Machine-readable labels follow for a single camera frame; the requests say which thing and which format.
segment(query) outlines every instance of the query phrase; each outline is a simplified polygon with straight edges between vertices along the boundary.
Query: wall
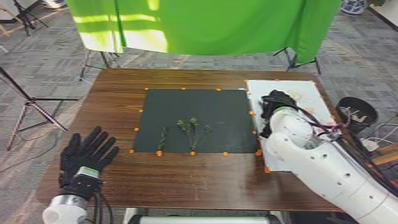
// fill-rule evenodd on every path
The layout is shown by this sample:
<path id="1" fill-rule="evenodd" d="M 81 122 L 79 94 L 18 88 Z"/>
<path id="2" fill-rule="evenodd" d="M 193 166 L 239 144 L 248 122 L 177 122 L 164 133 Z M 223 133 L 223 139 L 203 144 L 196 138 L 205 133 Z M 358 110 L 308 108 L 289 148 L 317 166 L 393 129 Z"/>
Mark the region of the wall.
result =
<path id="1" fill-rule="evenodd" d="M 374 7 L 374 9 L 398 26 L 398 0 L 388 0 L 383 7 Z"/>
<path id="2" fill-rule="evenodd" d="M 38 2 L 38 0 L 18 0 L 18 2 L 22 6 L 27 8 Z M 0 0 L 0 6 L 11 11 L 15 15 L 18 15 L 18 9 L 13 0 Z M 10 16 L 10 14 L 4 11 L 0 11 L 0 20 L 11 20 L 11 19 L 13 17 Z"/>

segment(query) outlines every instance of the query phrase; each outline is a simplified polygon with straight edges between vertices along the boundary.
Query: black mat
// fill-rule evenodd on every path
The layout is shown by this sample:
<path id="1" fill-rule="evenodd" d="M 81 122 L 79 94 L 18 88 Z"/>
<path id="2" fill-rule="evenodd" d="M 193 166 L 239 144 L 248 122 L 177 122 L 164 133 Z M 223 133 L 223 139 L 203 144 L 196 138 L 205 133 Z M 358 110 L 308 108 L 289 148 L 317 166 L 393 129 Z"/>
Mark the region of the black mat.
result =
<path id="1" fill-rule="evenodd" d="M 136 151 L 157 152 L 162 129 L 168 127 L 164 152 L 191 152 L 191 143 L 178 128 L 178 120 L 189 120 L 196 117 L 201 136 L 205 125 L 212 127 L 212 133 L 196 152 L 257 152 L 257 135 L 253 134 L 255 126 L 249 110 L 246 91 L 150 90 L 136 137 Z"/>

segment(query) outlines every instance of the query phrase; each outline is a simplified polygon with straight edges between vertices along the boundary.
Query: small plant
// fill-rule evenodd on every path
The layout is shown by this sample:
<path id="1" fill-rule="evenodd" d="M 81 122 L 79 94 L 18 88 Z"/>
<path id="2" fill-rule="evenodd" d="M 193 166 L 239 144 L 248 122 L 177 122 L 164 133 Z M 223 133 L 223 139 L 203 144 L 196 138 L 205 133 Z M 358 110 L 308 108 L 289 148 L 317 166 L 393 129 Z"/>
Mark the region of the small plant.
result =
<path id="1" fill-rule="evenodd" d="M 184 120 L 178 120 L 178 127 L 185 133 L 185 136 L 189 138 L 191 142 L 191 151 L 194 152 L 193 155 L 196 154 L 196 149 L 201 146 L 207 137 L 210 136 L 212 133 L 212 128 L 209 125 L 205 125 L 205 135 L 201 136 L 200 134 L 200 120 L 196 117 L 191 118 L 191 120 L 185 122 Z"/>

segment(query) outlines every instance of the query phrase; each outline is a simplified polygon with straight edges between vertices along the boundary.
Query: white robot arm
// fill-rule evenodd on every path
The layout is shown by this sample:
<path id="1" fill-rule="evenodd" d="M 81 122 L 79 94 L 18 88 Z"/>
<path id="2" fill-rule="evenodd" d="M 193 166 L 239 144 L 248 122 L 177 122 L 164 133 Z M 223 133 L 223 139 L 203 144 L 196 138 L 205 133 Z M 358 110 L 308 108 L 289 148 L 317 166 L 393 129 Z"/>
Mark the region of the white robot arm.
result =
<path id="1" fill-rule="evenodd" d="M 292 107 L 271 118 L 267 150 L 287 163 L 315 193 L 361 224 L 398 223 L 398 198 L 376 181 L 347 151 L 321 139 Z"/>

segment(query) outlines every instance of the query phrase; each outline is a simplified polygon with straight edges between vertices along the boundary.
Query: wooden table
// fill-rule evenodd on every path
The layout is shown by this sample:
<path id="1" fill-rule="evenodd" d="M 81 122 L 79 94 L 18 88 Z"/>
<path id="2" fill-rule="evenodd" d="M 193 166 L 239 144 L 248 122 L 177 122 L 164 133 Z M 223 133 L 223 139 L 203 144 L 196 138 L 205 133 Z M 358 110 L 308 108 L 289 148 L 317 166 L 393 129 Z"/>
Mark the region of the wooden table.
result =
<path id="1" fill-rule="evenodd" d="M 336 115 L 317 77 L 296 72 L 109 69 L 102 72 L 70 128 L 88 135 L 102 126 L 118 137 L 122 153 L 106 169 L 104 193 L 116 207 L 342 211 L 289 172 L 264 172 L 255 154 L 130 153 L 150 89 L 239 89 L 246 80 L 312 80 Z M 38 190 L 50 203 L 59 191 L 59 156 Z"/>

